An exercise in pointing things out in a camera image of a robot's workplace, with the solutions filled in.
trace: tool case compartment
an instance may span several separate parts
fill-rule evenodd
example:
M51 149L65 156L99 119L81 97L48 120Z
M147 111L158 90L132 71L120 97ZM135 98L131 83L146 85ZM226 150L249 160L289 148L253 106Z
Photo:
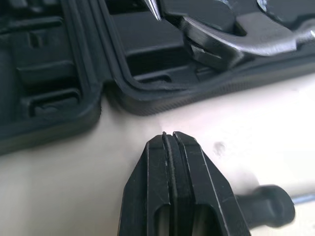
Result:
M259 10L256 0L252 1ZM140 1L132 1L135 8L125 11L118 11L113 4L105 5L102 0L97 2L120 70L114 76L117 84L115 97L125 109L137 115L154 114L200 99L315 71L315 44L307 43L296 52L256 58L219 72L194 61L185 48L182 33L166 20L158 22ZM315 3L304 0L304 5L294 10L293 2L290 0L286 6L276 3L274 12L278 15L271 16L278 16L278 22L291 30L315 17ZM239 7L243 8L239 11L246 12L246 5ZM221 13L218 13L219 17L231 19ZM220 29L228 31L230 28L223 26Z
M58 0L0 2L0 153L90 128L102 83L71 42Z

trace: screwdriver handle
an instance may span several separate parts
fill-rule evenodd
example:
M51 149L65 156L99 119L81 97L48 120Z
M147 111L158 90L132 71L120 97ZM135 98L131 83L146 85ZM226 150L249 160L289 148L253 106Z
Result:
M292 199L278 186L262 186L236 199L249 229L262 225L281 227L294 220Z

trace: black plastic handle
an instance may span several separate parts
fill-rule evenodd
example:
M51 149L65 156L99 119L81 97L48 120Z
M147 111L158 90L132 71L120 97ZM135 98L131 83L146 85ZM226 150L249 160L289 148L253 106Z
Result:
M292 199L278 186L259 187L251 195L236 199L250 229L262 225L281 227L294 220Z

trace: white surface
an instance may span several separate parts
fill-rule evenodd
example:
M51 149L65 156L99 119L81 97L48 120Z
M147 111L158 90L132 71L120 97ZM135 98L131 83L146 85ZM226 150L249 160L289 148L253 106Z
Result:
M315 75L150 117L102 106L93 131L0 158L1 236L117 235L123 187L162 131L195 137L237 194L315 192ZM315 204L296 211L294 224L252 234L315 235Z

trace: tool case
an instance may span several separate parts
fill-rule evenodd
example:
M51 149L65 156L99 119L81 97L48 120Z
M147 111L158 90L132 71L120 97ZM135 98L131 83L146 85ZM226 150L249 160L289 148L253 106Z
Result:
M309 2L307 12L288 7L278 18L295 28L315 17ZM2 0L0 153L91 128L104 93L150 115L314 71L307 43L218 72L194 61L181 32L141 0Z

